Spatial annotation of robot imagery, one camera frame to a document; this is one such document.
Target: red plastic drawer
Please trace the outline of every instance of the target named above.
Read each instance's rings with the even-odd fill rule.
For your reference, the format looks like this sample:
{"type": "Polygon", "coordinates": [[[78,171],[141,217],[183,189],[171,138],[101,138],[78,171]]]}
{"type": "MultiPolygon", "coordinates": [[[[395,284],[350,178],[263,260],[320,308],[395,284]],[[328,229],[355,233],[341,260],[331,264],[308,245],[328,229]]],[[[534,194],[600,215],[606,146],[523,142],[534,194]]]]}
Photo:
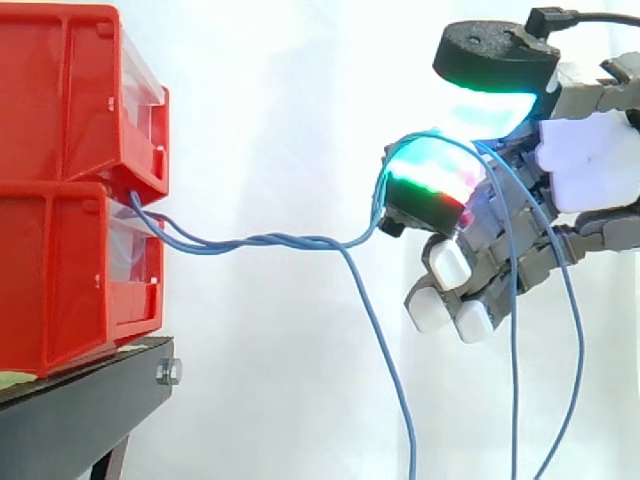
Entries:
{"type": "Polygon", "coordinates": [[[0,178],[168,192],[168,103],[101,5],[0,3],[0,178]]]}
{"type": "Polygon", "coordinates": [[[0,371],[39,377],[162,325],[163,246],[99,183],[0,184],[0,371]]]}

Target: white backdrop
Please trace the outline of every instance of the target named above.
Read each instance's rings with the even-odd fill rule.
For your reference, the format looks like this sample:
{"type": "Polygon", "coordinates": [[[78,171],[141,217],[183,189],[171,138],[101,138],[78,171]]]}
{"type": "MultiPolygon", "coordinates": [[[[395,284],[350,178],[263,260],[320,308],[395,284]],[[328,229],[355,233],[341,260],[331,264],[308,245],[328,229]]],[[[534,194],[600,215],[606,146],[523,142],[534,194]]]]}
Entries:
{"type": "MultiPolygon", "coordinates": [[[[382,147],[437,124],[431,61],[442,28],[473,17],[524,21],[533,6],[114,3],[172,92],[171,196],[156,209],[217,239],[281,230],[343,240],[366,225],[382,147]]],[[[637,2],[613,3],[632,13],[637,2]]],[[[638,48],[623,35],[583,26],[553,41],[568,57],[599,62],[610,48],[638,48]]],[[[452,327],[417,334],[401,303],[422,273],[423,241],[377,234],[355,253],[407,389],[419,478],[507,478],[506,322],[472,347],[452,327]]],[[[545,478],[635,479],[633,257],[598,255],[572,274],[588,342],[585,377],[545,478]]],[[[166,277],[165,331],[176,337],[185,376],[134,433],[125,480],[406,478],[392,385],[339,255],[260,249],[205,259],[167,251],[166,277]]],[[[520,472],[531,478],[567,406],[576,341],[558,276],[524,297],[520,312],[520,472]]]]}

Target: green light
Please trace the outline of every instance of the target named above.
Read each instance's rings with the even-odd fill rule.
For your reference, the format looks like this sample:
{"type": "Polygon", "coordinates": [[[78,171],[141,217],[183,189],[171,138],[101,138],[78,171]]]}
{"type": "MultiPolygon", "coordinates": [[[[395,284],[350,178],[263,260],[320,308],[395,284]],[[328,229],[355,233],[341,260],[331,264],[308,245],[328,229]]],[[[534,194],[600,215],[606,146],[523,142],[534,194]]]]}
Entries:
{"type": "Polygon", "coordinates": [[[388,167],[397,180],[407,180],[431,193],[442,192],[465,204],[484,172],[467,152],[444,142],[418,138],[400,148],[388,167]]]}
{"type": "Polygon", "coordinates": [[[533,93],[485,93],[444,82],[446,112],[438,123],[471,140],[503,138],[527,118],[536,102],[533,93]]]}

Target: blue wire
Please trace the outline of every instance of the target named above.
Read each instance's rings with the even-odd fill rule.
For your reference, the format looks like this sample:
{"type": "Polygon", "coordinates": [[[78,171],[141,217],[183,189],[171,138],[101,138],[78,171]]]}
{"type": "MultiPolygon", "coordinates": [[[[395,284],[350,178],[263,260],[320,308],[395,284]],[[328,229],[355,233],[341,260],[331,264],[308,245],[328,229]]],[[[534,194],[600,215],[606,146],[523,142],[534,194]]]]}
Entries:
{"type": "Polygon", "coordinates": [[[573,319],[574,319],[574,324],[576,328],[576,336],[578,340],[578,361],[576,366],[576,375],[573,381],[573,390],[571,392],[569,406],[567,408],[567,412],[565,413],[564,419],[562,421],[562,425],[560,426],[560,430],[558,431],[558,434],[555,440],[553,441],[553,444],[551,445],[551,449],[549,450],[549,453],[545,457],[544,461],[542,462],[542,465],[540,466],[540,468],[538,469],[538,472],[534,477],[535,480],[538,480],[542,477],[545,470],[551,463],[551,460],[553,460],[553,457],[558,451],[558,447],[560,446],[560,443],[564,438],[567,428],[571,423],[571,418],[573,417],[573,412],[578,402],[578,396],[580,394],[580,385],[582,384],[582,373],[584,370],[584,357],[585,357],[585,340],[584,340],[584,331],[582,328],[582,319],[580,318],[578,301],[576,300],[576,296],[573,291],[573,286],[571,284],[571,277],[569,276],[569,270],[567,269],[567,262],[564,255],[564,251],[560,245],[560,241],[558,240],[558,237],[555,231],[551,227],[549,220],[547,219],[545,213],[542,211],[542,208],[540,208],[540,205],[538,205],[538,202],[536,201],[536,199],[533,198],[533,195],[531,195],[531,192],[529,192],[526,186],[522,183],[522,181],[518,178],[518,176],[513,172],[513,170],[511,170],[511,168],[504,161],[504,159],[500,157],[500,155],[498,155],[496,152],[494,152],[489,147],[487,147],[486,145],[480,142],[477,142],[476,145],[485,153],[489,154],[498,163],[498,165],[500,165],[500,167],[509,176],[511,176],[511,178],[513,178],[513,180],[520,186],[522,192],[526,194],[529,200],[529,203],[531,204],[534,211],[536,212],[538,219],[543,224],[544,229],[546,230],[547,235],[549,236],[549,240],[551,241],[551,246],[553,247],[553,251],[556,255],[556,259],[558,260],[558,264],[560,265],[560,270],[562,271],[562,279],[564,280],[565,288],[567,290],[567,295],[569,297],[569,303],[571,304],[571,311],[573,313],[573,319]]]}
{"type": "Polygon", "coordinates": [[[493,189],[496,192],[498,200],[500,202],[500,207],[502,208],[502,213],[504,218],[502,219],[504,224],[504,229],[507,233],[507,239],[509,240],[509,259],[511,263],[511,279],[510,279],[510,303],[511,303],[511,322],[510,322],[510,330],[511,330],[511,378],[513,385],[513,398],[512,398],[512,410],[511,410],[511,479],[515,480],[517,477],[518,471],[518,418],[519,418],[519,405],[520,405],[520,381],[518,375],[518,350],[517,350],[517,295],[518,295],[518,254],[516,251],[515,245],[515,237],[513,234],[513,227],[511,225],[511,216],[509,214],[509,209],[507,207],[507,201],[504,196],[504,192],[502,190],[502,186],[500,182],[488,164],[488,162],[482,158],[477,152],[473,151],[471,148],[466,145],[442,136],[435,132],[416,132],[411,133],[409,135],[405,135],[394,147],[394,150],[389,154],[390,156],[395,155],[401,148],[406,146],[407,144],[413,142],[418,138],[430,138],[434,140],[441,140],[455,147],[461,148],[466,151],[470,155],[472,155],[487,172],[489,176],[489,180],[493,186],[493,189]]]}
{"type": "MultiPolygon", "coordinates": [[[[495,177],[495,174],[493,173],[492,169],[490,168],[490,166],[487,164],[487,162],[480,156],[478,155],[478,153],[474,152],[471,148],[467,147],[466,145],[457,142],[453,139],[444,137],[442,135],[439,135],[437,133],[434,132],[418,132],[418,133],[414,133],[414,134],[410,134],[407,135],[406,137],[404,137],[405,140],[405,145],[406,143],[413,141],[416,138],[433,138],[433,139],[438,139],[438,140],[442,140],[450,145],[456,146],[464,151],[466,151],[467,153],[469,153],[470,155],[472,155],[473,157],[476,158],[476,160],[478,160],[486,169],[487,173],[489,174],[489,177],[491,179],[491,183],[494,186],[494,189],[496,190],[496,193],[498,194],[499,197],[502,197],[502,192],[501,192],[501,188],[500,188],[500,184],[497,181],[497,178],[495,177]]],[[[545,470],[547,469],[547,467],[549,466],[549,463],[551,462],[551,460],[553,459],[553,457],[555,456],[560,443],[562,442],[564,435],[569,427],[569,424],[571,423],[571,419],[573,417],[573,412],[575,410],[577,401],[578,401],[578,397],[580,394],[580,385],[582,383],[582,374],[583,374],[583,370],[584,370],[584,357],[585,357],[585,341],[584,341],[584,332],[583,332],[583,328],[582,328],[582,320],[580,317],[580,310],[578,308],[578,302],[576,300],[575,297],[575,293],[573,291],[573,285],[571,284],[571,277],[569,276],[569,271],[567,269],[567,262],[565,259],[565,255],[564,255],[564,250],[562,249],[561,245],[560,245],[560,241],[558,240],[558,237],[555,233],[555,231],[553,230],[553,227],[551,226],[551,223],[549,222],[549,219],[547,218],[547,216],[545,215],[544,211],[542,210],[542,208],[540,207],[540,205],[538,204],[538,202],[536,201],[536,199],[533,197],[533,195],[531,194],[531,192],[529,191],[529,189],[524,185],[524,183],[522,183],[522,181],[518,178],[518,176],[515,174],[515,172],[513,172],[513,170],[511,169],[511,167],[507,164],[507,162],[500,156],[498,155],[496,152],[494,152],[491,148],[489,148],[488,146],[486,146],[485,144],[481,143],[481,142],[475,142],[475,145],[477,148],[479,148],[482,152],[488,154],[489,156],[491,156],[491,158],[498,164],[498,166],[500,166],[500,168],[502,168],[504,170],[504,172],[509,175],[514,182],[516,182],[516,185],[518,186],[518,188],[520,188],[520,190],[525,194],[525,196],[527,197],[527,200],[529,201],[529,203],[531,204],[531,207],[533,208],[534,212],[536,213],[538,220],[542,223],[545,231],[547,232],[547,235],[549,237],[549,240],[551,242],[551,246],[553,248],[553,251],[556,255],[556,259],[558,260],[558,265],[560,266],[560,269],[562,271],[562,278],[564,280],[565,283],[565,288],[567,290],[567,295],[569,297],[569,303],[571,304],[571,311],[573,313],[573,318],[574,318],[574,323],[575,323],[575,328],[576,328],[576,335],[577,335],[577,340],[578,340],[578,360],[577,360],[577,367],[576,367],[576,375],[575,375],[575,379],[574,379],[574,384],[573,384],[573,390],[571,393],[571,398],[569,401],[569,406],[567,408],[567,412],[565,414],[565,417],[562,421],[562,425],[560,427],[560,430],[551,446],[551,449],[549,451],[549,453],[547,454],[544,462],[542,463],[542,465],[540,466],[540,468],[538,469],[538,472],[535,475],[535,480],[539,480],[542,475],[544,474],[545,470]]],[[[510,219],[509,219],[509,214],[508,214],[508,210],[506,209],[506,204],[503,203],[504,197],[502,197],[501,199],[501,204],[505,213],[505,218],[508,220],[505,222],[505,229],[509,229],[510,230],[510,219]]],[[[512,272],[513,272],[513,267],[516,268],[516,272],[517,272],[517,260],[515,259],[515,245],[513,244],[513,235],[512,232],[509,233],[509,238],[510,238],[510,257],[511,257],[511,265],[512,265],[512,272]]],[[[517,297],[517,274],[513,274],[512,273],[512,278],[511,278],[512,282],[511,282],[511,308],[512,308],[512,317],[511,317],[511,365],[512,365],[512,378],[513,378],[513,407],[512,407],[512,432],[511,432],[511,438],[512,438],[512,447],[511,447],[511,460],[512,460],[512,470],[511,470],[511,476],[512,478],[515,478],[516,475],[516,471],[517,471],[517,437],[518,437],[518,413],[519,413],[519,378],[518,378],[518,361],[517,361],[517,327],[516,327],[516,321],[514,320],[514,315],[513,315],[513,311],[514,311],[514,307],[517,305],[517,301],[516,301],[516,297],[517,297]]]]}
{"type": "MultiPolygon", "coordinates": [[[[418,133],[414,133],[414,134],[410,134],[407,135],[405,137],[403,137],[402,140],[400,140],[398,143],[396,143],[395,147],[391,150],[391,152],[389,152],[386,156],[386,160],[385,163],[383,164],[383,168],[380,172],[380,175],[378,176],[378,179],[376,181],[376,187],[375,187],[375,191],[374,191],[374,195],[373,195],[373,201],[372,201],[372,207],[371,207],[371,223],[369,228],[358,238],[356,238],[355,240],[351,241],[351,242],[346,242],[346,243],[339,243],[336,240],[333,240],[331,238],[328,237],[322,237],[322,236],[303,236],[303,237],[296,237],[296,236],[291,236],[291,235],[286,235],[286,234],[282,234],[282,233],[272,233],[272,234],[268,234],[268,235],[255,235],[252,237],[248,237],[244,240],[231,240],[231,241],[225,241],[225,242],[211,242],[208,240],[204,240],[201,239],[199,237],[196,237],[195,235],[190,234],[189,232],[187,232],[186,230],[184,230],[183,228],[181,228],[175,221],[173,221],[170,217],[166,216],[166,215],[162,215],[162,214],[157,214],[157,213],[147,213],[144,212],[142,210],[142,206],[140,204],[140,198],[137,195],[136,192],[132,191],[130,192],[130,199],[131,199],[131,205],[132,208],[136,211],[136,213],[140,216],[140,218],[144,221],[144,223],[147,225],[147,227],[156,235],[158,236],[160,239],[162,239],[165,243],[167,243],[169,246],[185,252],[185,253],[190,253],[190,254],[194,254],[194,255],[220,255],[223,253],[227,253],[230,251],[233,251],[237,248],[240,247],[244,247],[244,246],[271,246],[271,245],[281,245],[281,246],[286,246],[289,248],[295,248],[295,249],[299,249],[299,250],[321,250],[321,251],[326,251],[326,250],[337,250],[339,251],[343,258],[345,259],[345,261],[347,262],[347,265],[349,266],[349,269],[353,275],[353,278],[355,280],[356,283],[356,287],[358,289],[358,292],[360,294],[360,297],[362,299],[362,302],[364,304],[365,310],[367,311],[367,314],[369,315],[369,319],[371,321],[371,325],[374,329],[376,338],[378,340],[378,344],[380,345],[381,351],[383,353],[385,362],[387,364],[387,368],[389,370],[389,373],[391,375],[394,387],[396,389],[396,394],[398,396],[398,401],[400,403],[400,407],[402,410],[402,414],[405,420],[405,424],[407,427],[407,433],[408,433],[408,437],[409,437],[409,447],[410,447],[410,464],[409,464],[409,478],[410,480],[415,480],[416,478],[416,455],[417,455],[417,442],[416,442],[416,436],[415,436],[415,429],[413,426],[413,421],[411,418],[411,414],[409,411],[409,407],[407,405],[406,402],[406,398],[404,395],[404,390],[402,388],[402,384],[400,382],[397,370],[395,368],[395,365],[393,363],[393,359],[391,357],[391,354],[389,352],[388,346],[386,344],[385,338],[384,338],[384,334],[382,333],[382,329],[380,327],[380,323],[377,319],[377,316],[375,315],[375,312],[373,310],[373,307],[371,305],[371,301],[369,300],[369,297],[367,295],[367,292],[365,290],[364,284],[362,282],[362,278],[360,276],[360,273],[357,269],[357,266],[355,265],[355,262],[353,261],[351,255],[349,254],[349,252],[347,251],[348,248],[357,246],[357,245],[361,245],[362,243],[364,243],[365,241],[367,241],[371,235],[373,234],[373,232],[375,231],[376,225],[377,225],[377,221],[380,218],[380,214],[382,211],[382,208],[384,206],[384,183],[386,180],[386,175],[387,175],[387,169],[386,167],[388,166],[388,162],[393,158],[393,156],[395,155],[395,153],[397,153],[397,151],[404,147],[405,145],[407,145],[408,143],[412,142],[413,140],[417,139],[417,138],[431,138],[431,139],[435,139],[435,140],[441,140],[444,141],[446,143],[449,143],[453,146],[456,146],[458,148],[461,148],[462,150],[466,151],[467,153],[469,153],[470,155],[472,155],[476,160],[478,160],[486,169],[487,171],[487,175],[489,176],[489,179],[491,181],[491,183],[493,184],[494,190],[496,191],[496,195],[498,196],[498,199],[500,201],[501,207],[503,209],[503,213],[505,215],[504,217],[504,227],[505,227],[505,231],[507,233],[508,239],[509,239],[509,253],[510,253],[510,261],[511,261],[511,309],[512,309],[512,314],[511,314],[511,366],[512,366],[512,375],[513,375],[513,410],[512,410],[512,472],[511,472],[511,476],[512,479],[516,478],[516,472],[517,472],[517,439],[518,439],[518,405],[519,405],[519,380],[518,380],[518,362],[517,362],[517,342],[516,342],[516,325],[517,325],[517,301],[516,301],[516,297],[517,297],[517,280],[518,280],[518,262],[517,262],[517,252],[516,252],[516,248],[515,248],[515,243],[514,243],[514,237],[513,237],[513,230],[512,230],[512,226],[511,226],[511,219],[510,219],[510,215],[509,215],[509,210],[507,207],[507,203],[504,197],[504,192],[502,191],[501,185],[495,175],[495,172],[491,169],[491,167],[489,166],[488,162],[482,158],[477,152],[475,152],[474,150],[472,150],[471,148],[467,147],[466,145],[457,142],[455,140],[449,139],[447,137],[444,137],[442,135],[439,135],[437,133],[433,133],[433,132],[418,132],[418,133]],[[159,220],[163,220],[166,221],[167,223],[169,223],[178,233],[180,233],[181,235],[183,235],[185,238],[192,240],[194,242],[196,242],[197,244],[189,244],[186,242],[183,242],[181,240],[178,240],[174,237],[172,237],[171,235],[167,234],[166,232],[164,232],[162,229],[160,229],[157,224],[153,221],[151,221],[151,218],[155,218],[155,219],[159,219],[159,220]]],[[[572,310],[574,313],[574,318],[576,320],[576,329],[578,331],[578,343],[579,343],[579,356],[578,356],[578,372],[576,374],[576,381],[574,384],[574,391],[572,394],[572,398],[571,398],[571,402],[569,405],[569,409],[567,411],[567,415],[565,417],[565,420],[563,422],[563,425],[560,429],[560,432],[558,434],[558,437],[556,438],[556,441],[554,442],[551,451],[549,452],[549,455],[547,456],[547,458],[545,459],[545,462],[543,463],[542,467],[540,468],[540,470],[538,471],[538,473],[536,474],[536,480],[540,478],[540,476],[542,475],[542,473],[544,472],[544,470],[546,469],[546,467],[548,466],[549,462],[551,461],[551,459],[553,458],[555,452],[557,451],[557,448],[564,436],[564,433],[568,427],[568,424],[570,423],[571,420],[571,416],[573,413],[573,410],[575,408],[575,404],[577,402],[577,397],[578,397],[578,392],[579,392],[579,387],[580,387],[580,381],[581,381],[581,377],[582,377],[582,368],[583,368],[583,362],[584,362],[584,338],[583,338],[583,334],[582,334],[582,326],[581,326],[581,321],[580,321],[580,315],[579,315],[579,311],[578,311],[578,307],[577,307],[577,302],[575,300],[575,295],[573,294],[573,289],[571,286],[571,279],[569,278],[568,275],[568,271],[566,269],[566,262],[564,261],[564,255],[563,255],[563,251],[560,248],[558,239],[555,235],[555,232],[553,231],[549,221],[547,220],[546,216],[544,215],[544,212],[542,211],[542,209],[540,208],[540,206],[537,204],[536,200],[533,198],[533,196],[531,195],[531,193],[529,192],[529,190],[526,188],[526,186],[520,181],[520,179],[517,177],[517,175],[515,175],[515,173],[511,170],[511,168],[508,166],[508,164],[497,154],[495,153],[493,150],[491,150],[490,148],[488,148],[487,146],[485,146],[482,143],[477,143],[476,146],[478,148],[480,148],[482,151],[484,151],[485,153],[489,154],[497,163],[498,165],[503,168],[507,174],[509,176],[511,176],[513,178],[513,180],[516,182],[516,184],[518,185],[519,188],[521,188],[521,190],[525,193],[525,195],[527,195],[532,208],[534,209],[534,211],[536,212],[536,214],[540,217],[540,221],[541,223],[543,223],[545,230],[547,231],[547,234],[549,235],[552,247],[554,249],[554,252],[556,253],[556,256],[558,258],[558,262],[560,264],[560,267],[562,269],[563,272],[563,278],[565,280],[565,284],[567,287],[567,293],[569,294],[569,299],[571,302],[571,306],[572,306],[572,310]]]]}
{"type": "Polygon", "coordinates": [[[391,157],[387,157],[385,163],[383,164],[383,168],[378,176],[378,180],[376,181],[376,188],[373,195],[372,208],[371,208],[371,223],[367,230],[360,235],[355,240],[346,243],[339,243],[334,239],[323,237],[323,236],[303,236],[303,237],[295,237],[291,235],[286,235],[282,233],[272,233],[269,235],[255,235],[249,237],[244,240],[231,240],[226,242],[210,242],[208,240],[204,240],[200,237],[196,237],[195,235],[190,234],[182,227],[180,227],[173,219],[166,215],[151,213],[147,214],[142,210],[142,205],[140,202],[140,197],[135,191],[130,192],[130,201],[131,206],[138,214],[138,216],[142,219],[142,221],[147,225],[147,227],[160,239],[162,239],[167,245],[179,250],[181,252],[190,253],[194,255],[220,255],[223,253],[230,252],[237,248],[243,246],[270,246],[270,245],[281,245],[290,248],[300,249],[300,250],[337,250],[340,252],[344,260],[347,262],[349,270],[353,276],[353,279],[356,284],[356,288],[358,289],[358,293],[360,294],[360,298],[362,299],[362,303],[365,307],[367,315],[369,316],[369,320],[371,322],[371,326],[373,327],[376,339],[378,341],[378,345],[380,346],[380,350],[382,351],[382,355],[384,357],[385,363],[387,365],[387,369],[391,376],[391,380],[393,382],[393,386],[396,390],[396,395],[398,397],[398,402],[400,404],[400,409],[402,411],[402,416],[405,421],[405,425],[407,428],[407,435],[409,437],[409,479],[416,480],[416,471],[417,471],[417,440],[415,434],[415,427],[413,425],[413,419],[411,417],[411,412],[409,410],[409,405],[407,403],[404,389],[402,387],[402,382],[400,381],[400,377],[396,370],[395,364],[393,362],[393,358],[391,356],[391,352],[389,351],[389,347],[384,337],[384,333],[382,332],[382,327],[380,326],[380,322],[376,316],[376,313],[371,305],[371,300],[369,299],[369,295],[364,286],[364,282],[362,281],[362,277],[360,272],[353,261],[353,258],[348,252],[348,248],[355,247],[357,245],[361,245],[365,241],[367,241],[377,227],[377,223],[380,219],[380,214],[382,210],[382,205],[384,204],[384,182],[386,178],[386,166],[390,161],[391,157]],[[183,235],[185,238],[194,241],[196,244],[189,244],[178,240],[171,235],[164,232],[158,225],[152,221],[151,219],[160,219],[169,223],[172,228],[174,228],[178,233],[183,235]]]}

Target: screw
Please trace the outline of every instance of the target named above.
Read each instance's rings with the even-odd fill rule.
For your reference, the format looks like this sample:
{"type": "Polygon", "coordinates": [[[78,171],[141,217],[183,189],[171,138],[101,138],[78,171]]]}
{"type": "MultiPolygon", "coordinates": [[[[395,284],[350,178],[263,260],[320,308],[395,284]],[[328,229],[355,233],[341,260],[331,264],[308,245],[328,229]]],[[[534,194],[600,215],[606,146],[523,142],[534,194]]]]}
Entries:
{"type": "Polygon", "coordinates": [[[158,364],[156,381],[160,385],[178,385],[182,380],[182,360],[165,358],[158,364]]]}

